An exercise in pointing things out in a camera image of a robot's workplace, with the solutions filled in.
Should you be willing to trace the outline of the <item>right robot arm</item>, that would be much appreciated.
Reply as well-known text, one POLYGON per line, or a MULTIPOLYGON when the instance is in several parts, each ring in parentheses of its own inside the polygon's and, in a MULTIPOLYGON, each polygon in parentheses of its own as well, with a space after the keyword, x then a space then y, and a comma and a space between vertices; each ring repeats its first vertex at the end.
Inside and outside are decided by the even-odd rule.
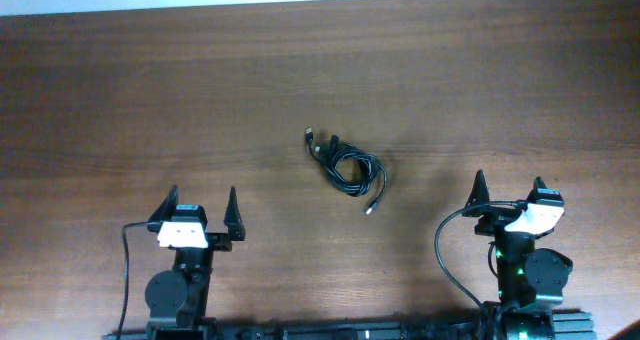
POLYGON ((490 255, 498 282, 499 303, 487 306, 482 334, 488 338, 518 339, 551 334, 551 310, 563 302, 563 288, 572 261, 561 253, 538 248, 535 242, 554 231, 565 213, 559 191, 536 178, 524 199, 490 199, 484 173, 476 172, 462 215, 478 220, 477 235, 493 239, 490 255))

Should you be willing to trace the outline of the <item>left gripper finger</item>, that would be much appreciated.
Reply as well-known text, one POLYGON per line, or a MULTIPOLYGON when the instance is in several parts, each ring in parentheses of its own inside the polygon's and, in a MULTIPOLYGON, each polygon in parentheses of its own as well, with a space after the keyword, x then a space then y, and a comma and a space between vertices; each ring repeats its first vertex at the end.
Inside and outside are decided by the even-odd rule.
POLYGON ((173 185, 170 188, 165 199, 161 202, 161 204, 147 221, 148 231, 159 231, 161 229, 162 223, 171 219, 178 205, 178 198, 179 188, 177 185, 173 185))
POLYGON ((244 241, 246 229, 238 206, 237 192, 235 187, 231 187, 228 204, 224 216, 224 225, 227 228, 227 235, 231 241, 244 241))

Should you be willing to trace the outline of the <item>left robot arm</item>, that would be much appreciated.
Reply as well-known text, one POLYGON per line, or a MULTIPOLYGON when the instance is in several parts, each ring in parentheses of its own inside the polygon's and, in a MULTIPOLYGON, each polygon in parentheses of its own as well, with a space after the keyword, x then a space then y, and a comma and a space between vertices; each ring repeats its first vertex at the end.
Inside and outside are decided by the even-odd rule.
POLYGON ((180 204, 173 186, 146 222, 161 248, 174 252, 169 270, 154 275, 145 288, 150 310, 147 339, 215 339, 216 323, 206 316, 212 263, 216 252, 230 252, 246 237, 237 192, 230 190, 224 232, 209 232, 203 206, 180 204))

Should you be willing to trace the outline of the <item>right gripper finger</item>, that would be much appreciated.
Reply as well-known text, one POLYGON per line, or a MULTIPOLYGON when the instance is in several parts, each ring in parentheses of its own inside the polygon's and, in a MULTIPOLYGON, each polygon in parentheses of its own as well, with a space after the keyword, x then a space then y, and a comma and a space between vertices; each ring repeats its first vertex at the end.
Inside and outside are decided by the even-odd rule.
POLYGON ((548 188, 540 176, 535 178, 533 188, 528 194, 526 201, 537 205, 553 207, 564 206, 564 199, 560 192, 556 189, 548 188))
POLYGON ((476 172, 471 193, 465 203, 463 217, 481 217, 490 202, 489 190, 482 169, 476 172))

